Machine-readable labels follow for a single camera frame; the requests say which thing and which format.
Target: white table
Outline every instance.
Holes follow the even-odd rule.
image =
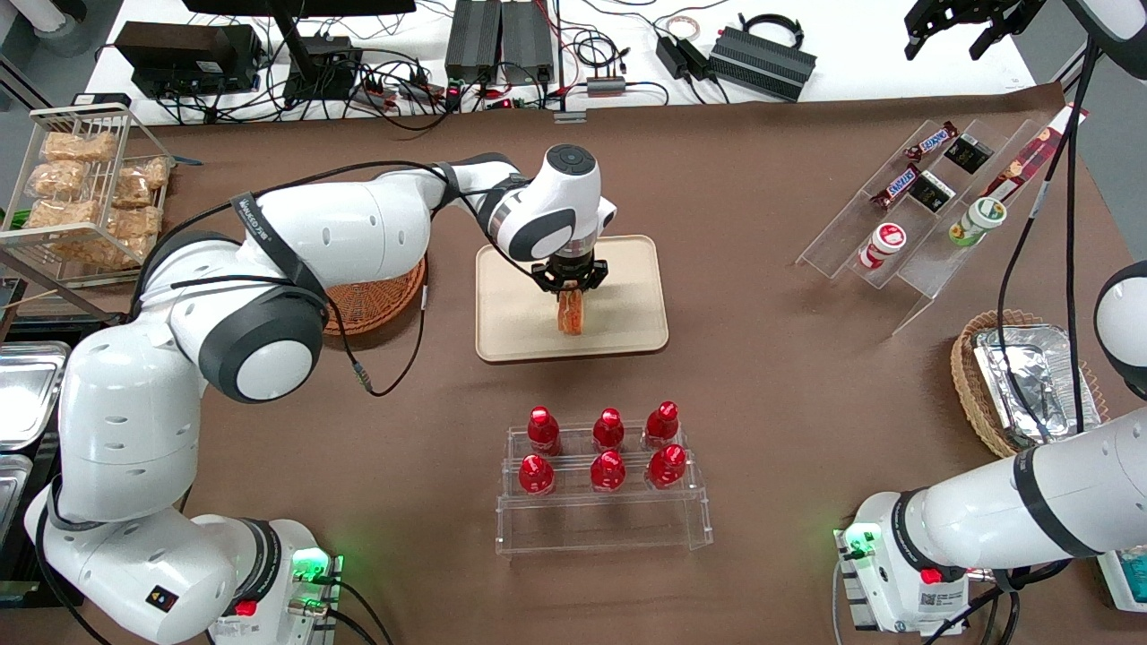
[[[454,0],[444,0],[453,6]],[[696,5],[694,0],[657,0],[648,7],[626,7],[611,3],[609,0],[592,0],[599,8],[609,11],[640,11],[653,20],[670,14],[682,7]],[[686,15],[695,18],[701,25],[701,34],[694,45],[708,54],[717,39],[719,29],[736,26],[736,14],[741,11],[751,17],[762,10],[779,13],[798,20],[804,28],[805,39],[803,50],[818,56],[817,69],[804,87],[801,101],[835,101],[859,99],[897,99],[906,96],[930,96],[951,94],[999,94],[1035,85],[1031,73],[1020,57],[1020,53],[1011,38],[991,47],[983,59],[972,61],[968,47],[983,30],[982,25],[960,25],[929,39],[915,61],[904,57],[904,46],[907,36],[904,28],[904,15],[913,5],[913,0],[866,0],[856,2],[848,0],[774,0],[767,7],[751,0],[728,0],[724,5],[705,9],[689,10]],[[629,47],[625,56],[627,65],[626,79],[631,81],[651,80],[669,88],[670,103],[690,104],[696,99],[688,86],[681,80],[672,80],[654,52],[656,34],[643,21],[635,17],[607,16],[596,13],[584,0],[562,0],[561,14],[563,21],[590,23],[606,32],[619,48]],[[271,26],[270,49],[281,41],[278,29],[270,18],[239,18],[256,26],[260,38],[265,38],[266,29]],[[387,25],[396,22],[395,16],[381,18]],[[124,0],[119,15],[112,25],[108,41],[112,42],[124,23],[127,21],[166,22],[195,24],[224,24],[224,18],[195,15],[188,11],[180,0]],[[312,36],[320,26],[320,18],[303,21],[299,32]],[[431,81],[445,85],[446,73],[443,67],[446,41],[450,34],[451,21],[436,15],[422,5],[414,14],[407,15],[399,30],[393,36],[380,34],[376,38],[361,39],[358,36],[372,36],[381,29],[380,20],[374,17],[344,18],[342,24],[330,29],[335,36],[350,36],[357,46],[380,47],[403,52],[418,57],[432,72]],[[752,32],[780,42],[789,42],[790,36],[774,25],[759,25]],[[565,31],[569,39],[574,31]],[[367,53],[364,62],[380,63],[393,60],[379,53]],[[286,48],[280,53],[272,67],[273,80],[279,83],[287,78],[289,56]],[[571,54],[565,55],[567,84],[574,72],[575,64]],[[131,83],[132,68],[115,48],[106,48],[100,54],[100,61],[92,73],[87,92],[124,92],[132,98],[132,110],[148,125],[173,124],[175,121],[155,101],[143,98]],[[582,70],[580,80],[586,77]],[[266,87],[263,78],[260,87]],[[697,83],[697,91],[707,102],[721,102],[720,94],[711,83]],[[741,88],[731,83],[724,83],[729,99],[741,101],[770,101],[763,94]],[[660,104],[663,94],[655,87],[643,87],[640,92],[630,91],[617,98],[590,99],[584,91],[572,93],[568,99],[568,109],[585,109],[596,107]],[[533,87],[515,88],[512,96],[535,99]],[[225,95],[220,107],[242,106],[250,102],[256,94]],[[468,100],[465,109],[473,104]],[[343,114],[344,103],[328,102],[331,117]],[[401,106],[404,114],[409,107]],[[265,103],[234,112],[235,117],[252,118],[273,114],[272,106]],[[296,108],[286,114],[286,121],[299,118],[325,118],[320,103],[312,103],[304,115],[304,108]],[[366,114],[351,111],[348,116]],[[188,122],[198,119],[197,112],[185,110]]]

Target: red bottle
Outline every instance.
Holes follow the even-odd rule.
[[[554,467],[537,454],[528,454],[517,471],[517,483],[522,484],[528,495],[549,495],[555,488]]]
[[[685,449],[676,443],[662,448],[646,467],[646,483],[653,488],[666,489],[685,476]]]
[[[557,427],[557,419],[543,406],[537,406],[530,412],[530,422],[525,427],[525,434],[530,436],[530,446],[538,454],[546,457],[557,457],[562,452],[562,436]]]
[[[666,401],[649,414],[646,430],[641,434],[641,445],[646,450],[661,450],[673,442],[680,426],[680,421],[677,420],[677,404]]]
[[[625,463],[616,450],[607,450],[590,466],[590,482],[598,492],[614,492],[625,481]]]
[[[622,414],[612,407],[602,410],[601,418],[593,425],[593,446],[598,452],[621,450],[624,438],[625,426],[622,425]]]

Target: beige tray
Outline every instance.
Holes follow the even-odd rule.
[[[609,275],[585,294],[580,336],[557,331],[557,297],[538,288],[493,247],[478,251],[474,348],[486,363],[656,351],[669,342],[657,247],[645,235],[598,240]]]

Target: green indicator light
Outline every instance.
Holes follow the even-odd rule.
[[[291,573],[296,578],[311,582],[326,575],[330,568],[330,557],[319,547],[296,551],[291,557]]]
[[[853,551],[872,553],[873,543],[880,539],[880,527],[868,522],[852,524],[844,530],[844,541]]]

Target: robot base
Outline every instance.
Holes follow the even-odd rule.
[[[301,573],[341,577],[342,558],[322,552],[311,531],[294,520],[272,520],[271,528],[282,542],[279,574],[271,590],[252,615],[223,616],[208,631],[217,645],[333,645],[333,620],[296,615],[287,607],[292,601],[337,606],[337,585],[320,586],[296,577]]]
[[[924,584],[920,572],[900,554],[892,534],[892,506],[899,494],[880,492],[865,500],[853,523],[836,531],[836,541],[845,578],[855,574],[857,584],[849,584],[849,604],[853,607],[857,629],[872,629],[865,617],[874,617],[881,631],[919,631],[927,637],[941,624],[967,606],[968,577],[955,582]],[[844,557],[859,549],[868,554],[855,560]],[[871,616],[858,605],[865,604]],[[963,631],[955,624],[945,635]]]

